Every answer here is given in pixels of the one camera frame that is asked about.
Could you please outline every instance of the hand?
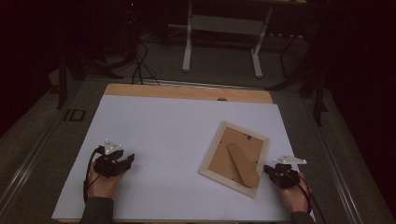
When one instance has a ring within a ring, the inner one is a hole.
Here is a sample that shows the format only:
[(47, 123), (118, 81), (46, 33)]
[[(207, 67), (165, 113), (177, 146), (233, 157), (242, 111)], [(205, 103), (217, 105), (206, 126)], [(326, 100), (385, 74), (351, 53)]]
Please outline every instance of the hand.
[(117, 185), (119, 184), (122, 177), (126, 172), (119, 174), (117, 176), (111, 176), (106, 178), (104, 176), (99, 176), (93, 170), (95, 162), (91, 165), (90, 170), (90, 187), (88, 188), (88, 197), (101, 197), (101, 198), (113, 198), (116, 192)]
[[(299, 176), (303, 179), (304, 174), (299, 173)], [(309, 190), (306, 183), (302, 180), (300, 181), (300, 186), (305, 190), (306, 194), (309, 196)], [(303, 191), (298, 187), (294, 186), (290, 189), (279, 189), (282, 195), (283, 202), (289, 208), (291, 212), (307, 212), (308, 211), (308, 200), (305, 198)]]

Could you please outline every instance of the sleeve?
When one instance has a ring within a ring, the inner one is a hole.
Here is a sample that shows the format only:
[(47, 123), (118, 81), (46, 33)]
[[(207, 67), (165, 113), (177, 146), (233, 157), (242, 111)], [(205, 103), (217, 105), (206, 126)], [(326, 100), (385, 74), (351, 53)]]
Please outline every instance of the sleeve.
[(305, 212), (294, 212), (290, 214), (291, 224), (313, 224), (314, 219)]
[(88, 198), (80, 224), (111, 224), (113, 222), (113, 200)]

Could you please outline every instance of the white table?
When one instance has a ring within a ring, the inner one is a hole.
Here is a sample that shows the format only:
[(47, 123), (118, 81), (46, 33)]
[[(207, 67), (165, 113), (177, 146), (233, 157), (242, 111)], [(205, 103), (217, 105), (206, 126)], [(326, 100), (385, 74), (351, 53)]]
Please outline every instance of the white table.
[[(159, 95), (170, 98), (152, 97)], [(183, 95), (201, 100), (175, 99)], [(207, 100), (218, 97), (229, 102)], [(135, 154), (115, 197), (115, 220), (289, 220), (267, 175), (262, 176), (258, 195), (252, 199), (198, 174), (223, 120), (269, 137), (267, 164), (275, 165), (274, 158), (292, 155), (278, 108), (271, 103), (266, 91), (108, 86), (52, 218), (62, 222), (81, 218), (82, 182), (89, 157), (108, 138), (123, 145), (124, 157)]]

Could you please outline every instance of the black cable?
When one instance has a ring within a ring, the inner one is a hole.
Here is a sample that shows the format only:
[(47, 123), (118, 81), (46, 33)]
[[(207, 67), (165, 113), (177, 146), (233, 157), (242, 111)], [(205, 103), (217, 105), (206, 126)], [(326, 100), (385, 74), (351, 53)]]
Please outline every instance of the black cable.
[(85, 180), (84, 180), (84, 185), (83, 185), (84, 203), (87, 202), (88, 188), (91, 186), (89, 183), (90, 183), (90, 170), (91, 170), (92, 160), (96, 153), (101, 153), (101, 150), (103, 150), (103, 147), (98, 147), (96, 150), (94, 150), (93, 153), (91, 154), (90, 160), (88, 162), (87, 173), (85, 174)]
[(92, 184), (93, 184), (97, 179), (99, 179), (99, 177), (101, 177), (101, 176), (102, 176), (102, 175), (97, 176), (97, 177), (92, 181), (92, 183), (88, 186), (87, 190), (90, 189), (90, 187), (92, 186)]
[(306, 210), (306, 212), (309, 213), (311, 211), (311, 200), (310, 200), (311, 197), (308, 195), (308, 193), (305, 191), (305, 189), (303, 189), (303, 187), (301, 187), (300, 183), (297, 183), (285, 170), (281, 169), (281, 171), (282, 171), (283, 175), (286, 175), (303, 192), (303, 194), (304, 194), (304, 196), (306, 198), (306, 201), (308, 202), (308, 209)]
[(308, 188), (308, 194), (309, 194), (309, 196), (308, 196), (308, 194), (305, 192), (305, 190), (303, 189), (303, 187), (301, 187), (301, 185), (300, 185), (299, 183), (297, 183), (288, 173), (286, 173), (284, 170), (282, 170), (282, 173), (283, 173), (284, 175), (286, 175), (291, 181), (293, 181), (293, 182), (296, 184), (296, 186), (303, 192), (305, 198), (306, 198), (307, 201), (308, 201), (308, 209), (309, 209), (309, 210), (311, 210), (311, 198), (312, 198), (312, 200), (314, 201), (315, 206), (316, 206), (317, 209), (318, 209), (318, 212), (319, 212), (319, 214), (320, 214), (320, 217), (321, 217), (321, 219), (323, 220), (323, 223), (326, 224), (326, 219), (324, 218), (323, 213), (322, 213), (322, 211), (321, 211), (321, 209), (320, 209), (320, 207), (319, 207), (319, 205), (318, 205), (318, 202), (317, 202), (317, 200), (315, 199), (314, 195), (312, 194), (311, 189), (309, 188), (308, 183), (306, 182), (306, 180), (299, 176), (300, 179), (302, 179), (302, 180), (305, 182), (306, 187)]
[(134, 77), (136, 76), (136, 73), (139, 72), (140, 83), (143, 85), (143, 79), (142, 79), (142, 77), (141, 77), (141, 71), (140, 71), (140, 69), (141, 69), (141, 64), (142, 64), (142, 62), (146, 59), (146, 56), (148, 55), (148, 48), (146, 47), (146, 45), (142, 44), (140, 41), (139, 41), (138, 44), (140, 44), (140, 45), (142, 45), (142, 46), (144, 47), (144, 49), (145, 49), (145, 54), (143, 55), (142, 60), (141, 60), (140, 62), (139, 62), (139, 60), (138, 60), (138, 57), (136, 57), (137, 67), (136, 67), (136, 69), (134, 70), (134, 74), (132, 75), (132, 84), (134, 84)]

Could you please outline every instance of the white paper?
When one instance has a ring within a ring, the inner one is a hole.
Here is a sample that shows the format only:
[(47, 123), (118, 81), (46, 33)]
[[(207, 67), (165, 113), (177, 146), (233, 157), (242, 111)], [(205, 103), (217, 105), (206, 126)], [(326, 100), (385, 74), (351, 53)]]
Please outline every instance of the white paper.
[(122, 159), (135, 154), (115, 197), (114, 219), (289, 220), (266, 174), (255, 199), (199, 175), (224, 120), (270, 139), (267, 164), (293, 155), (277, 105), (105, 95), (52, 218), (81, 218), (89, 158), (109, 139), (122, 144)]

